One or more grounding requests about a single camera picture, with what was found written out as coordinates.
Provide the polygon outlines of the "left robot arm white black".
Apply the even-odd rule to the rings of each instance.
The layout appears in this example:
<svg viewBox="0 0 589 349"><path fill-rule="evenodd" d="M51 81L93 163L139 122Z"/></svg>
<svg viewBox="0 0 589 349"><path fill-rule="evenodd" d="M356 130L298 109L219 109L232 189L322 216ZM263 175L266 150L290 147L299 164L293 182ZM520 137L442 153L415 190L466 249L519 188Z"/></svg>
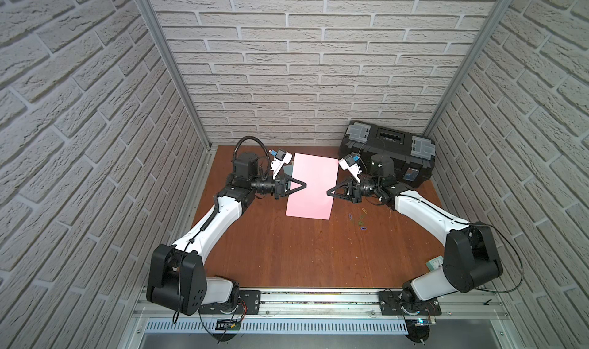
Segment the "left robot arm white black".
<svg viewBox="0 0 589 349"><path fill-rule="evenodd" d="M306 183L281 172L293 155L283 149L269 150L257 137L242 137L256 142L264 151L267 167L259 166L255 153L241 153L235 146L232 171L225 186L213 197L213 206L171 245L159 245L151 255L147 301L173 310L173 320L193 315L204 305L216 304L231 314L245 303L239 297L239 284L223 277L209 277L205 262L214 246L251 206L257 196L275 199L290 196L306 188Z"/></svg>

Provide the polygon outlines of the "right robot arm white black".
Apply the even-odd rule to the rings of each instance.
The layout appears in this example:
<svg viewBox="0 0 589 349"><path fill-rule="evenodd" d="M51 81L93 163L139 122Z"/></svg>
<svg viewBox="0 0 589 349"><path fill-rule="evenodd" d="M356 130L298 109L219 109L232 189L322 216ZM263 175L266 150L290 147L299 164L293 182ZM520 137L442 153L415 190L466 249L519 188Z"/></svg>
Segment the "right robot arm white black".
<svg viewBox="0 0 589 349"><path fill-rule="evenodd" d="M349 154L338 161L351 177L329 189L327 195L352 203L374 197L382 206L412 219L444 247L442 265L404 283L393 298L405 315L432 315L437 298L471 292L503 274L491 226L461 219L431 203L406 183L397 181L391 165L378 166L383 176L361 178L359 160L359 155Z"/></svg>

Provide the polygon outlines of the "pink paper sheet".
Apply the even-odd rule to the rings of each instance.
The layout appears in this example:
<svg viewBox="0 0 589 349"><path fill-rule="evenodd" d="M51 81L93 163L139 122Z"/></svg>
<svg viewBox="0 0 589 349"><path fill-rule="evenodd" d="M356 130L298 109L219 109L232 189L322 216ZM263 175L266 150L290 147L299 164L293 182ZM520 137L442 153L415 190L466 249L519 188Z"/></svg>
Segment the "pink paper sheet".
<svg viewBox="0 0 589 349"><path fill-rule="evenodd" d="M286 216L329 220L334 199L327 191L336 185L338 160L296 153L292 177L306 184L288 197Z"/></svg>

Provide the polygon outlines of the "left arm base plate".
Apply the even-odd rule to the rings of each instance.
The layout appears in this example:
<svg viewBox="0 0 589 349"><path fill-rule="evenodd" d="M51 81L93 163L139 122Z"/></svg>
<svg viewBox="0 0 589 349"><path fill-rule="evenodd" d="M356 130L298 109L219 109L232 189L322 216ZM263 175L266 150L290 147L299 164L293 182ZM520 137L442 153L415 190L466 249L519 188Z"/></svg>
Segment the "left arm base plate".
<svg viewBox="0 0 589 349"><path fill-rule="evenodd" d="M201 315L257 315L261 303L262 292L260 290L240 290L231 294L229 300L224 303L204 304L200 307Z"/></svg>

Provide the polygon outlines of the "light blue paper sheet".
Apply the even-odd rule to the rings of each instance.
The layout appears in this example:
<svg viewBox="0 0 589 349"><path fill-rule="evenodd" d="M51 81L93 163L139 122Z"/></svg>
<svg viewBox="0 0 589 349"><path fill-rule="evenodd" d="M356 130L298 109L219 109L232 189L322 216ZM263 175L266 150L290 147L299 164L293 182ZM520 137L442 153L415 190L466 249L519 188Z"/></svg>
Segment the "light blue paper sheet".
<svg viewBox="0 0 589 349"><path fill-rule="evenodd" d="M284 173L285 173L286 175L292 176L292 173L293 173L293 167L294 167L293 165L286 165L286 166L284 166L284 167L283 167Z"/></svg>

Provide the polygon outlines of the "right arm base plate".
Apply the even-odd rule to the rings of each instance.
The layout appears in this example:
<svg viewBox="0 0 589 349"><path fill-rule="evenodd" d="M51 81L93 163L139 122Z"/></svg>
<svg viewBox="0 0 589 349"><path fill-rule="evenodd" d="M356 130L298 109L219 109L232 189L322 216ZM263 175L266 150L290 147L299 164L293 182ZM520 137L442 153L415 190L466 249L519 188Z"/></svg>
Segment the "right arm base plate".
<svg viewBox="0 0 589 349"><path fill-rule="evenodd" d="M435 298L428 301L421 301L418 298L414 298L408 290L394 291L391 289L377 292L377 295L382 315L442 315L440 304Z"/></svg>

